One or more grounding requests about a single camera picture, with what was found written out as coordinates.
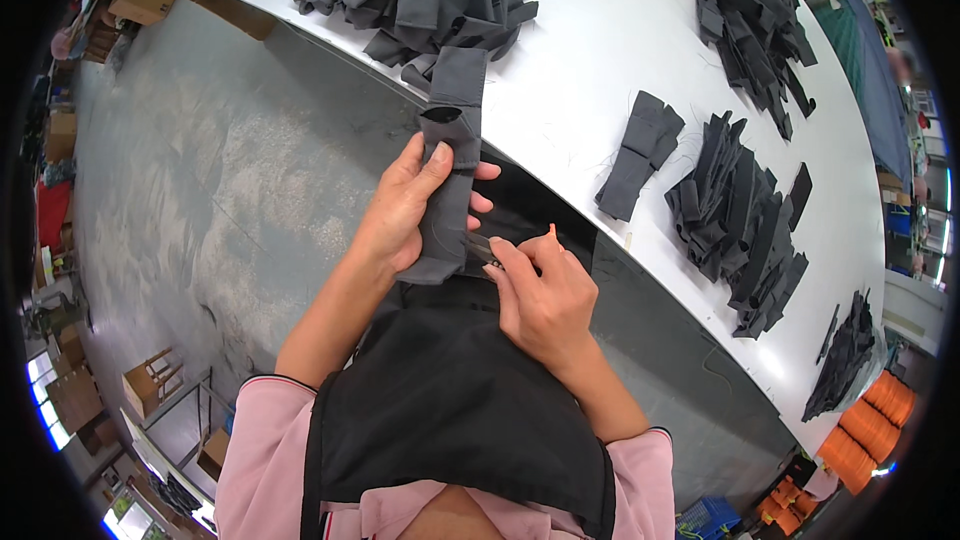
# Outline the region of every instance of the concrete floor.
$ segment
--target concrete floor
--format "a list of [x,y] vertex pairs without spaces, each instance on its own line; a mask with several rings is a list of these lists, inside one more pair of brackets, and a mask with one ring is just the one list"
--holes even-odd
[[[417,109],[283,25],[257,42],[185,0],[141,30],[118,71],[83,63],[75,92],[74,226],[94,322],[84,345],[105,402],[116,414],[122,372],[166,346],[188,379],[212,366],[233,398],[272,370]],[[789,432],[656,282],[599,245],[594,263],[596,336],[673,433],[677,509],[717,494],[745,508],[793,447]],[[193,402],[151,435],[185,454]]]

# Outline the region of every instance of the right hand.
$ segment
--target right hand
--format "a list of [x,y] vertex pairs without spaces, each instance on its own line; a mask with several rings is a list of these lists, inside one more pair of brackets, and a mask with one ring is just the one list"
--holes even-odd
[[556,235],[533,237],[516,247],[492,237],[489,247],[503,265],[484,267],[500,294],[500,329],[562,381],[597,348],[590,333],[596,283]]

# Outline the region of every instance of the pink shirt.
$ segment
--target pink shirt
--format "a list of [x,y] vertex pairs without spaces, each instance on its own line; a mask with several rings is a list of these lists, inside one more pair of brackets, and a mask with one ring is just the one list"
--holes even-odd
[[[278,376],[250,379],[237,397],[217,483],[214,519],[222,540],[297,540],[304,459],[316,392]],[[606,445],[616,486],[614,540],[674,537],[673,446],[661,428]],[[395,540],[446,485],[423,479],[364,492],[359,503],[325,503],[324,540]],[[585,538],[574,517],[534,503],[466,492],[507,540]]]

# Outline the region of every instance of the blue plastic crate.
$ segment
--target blue plastic crate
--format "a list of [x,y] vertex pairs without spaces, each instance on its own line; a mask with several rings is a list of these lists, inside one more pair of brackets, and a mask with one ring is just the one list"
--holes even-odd
[[704,496],[677,518],[677,540],[716,540],[740,523],[740,516],[722,496]]

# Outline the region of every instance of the hand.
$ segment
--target hand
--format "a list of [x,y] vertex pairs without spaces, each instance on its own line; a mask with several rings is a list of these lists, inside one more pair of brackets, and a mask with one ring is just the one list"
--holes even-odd
[[503,265],[484,267],[500,294],[500,329],[563,382],[596,348],[590,333],[596,283],[554,234],[517,247],[492,237],[489,247]]
[[[383,172],[350,246],[351,251],[361,252],[365,259],[383,264],[391,275],[406,270],[420,257],[424,239],[417,226],[424,218],[427,198],[453,169],[453,149],[446,142],[437,145],[421,168],[424,147],[424,134],[415,133],[396,161]],[[481,162],[473,175],[478,180],[493,180],[499,174],[499,166]],[[477,213],[487,213],[494,203],[472,192],[469,207]],[[466,229],[478,227],[480,220],[468,214]]]

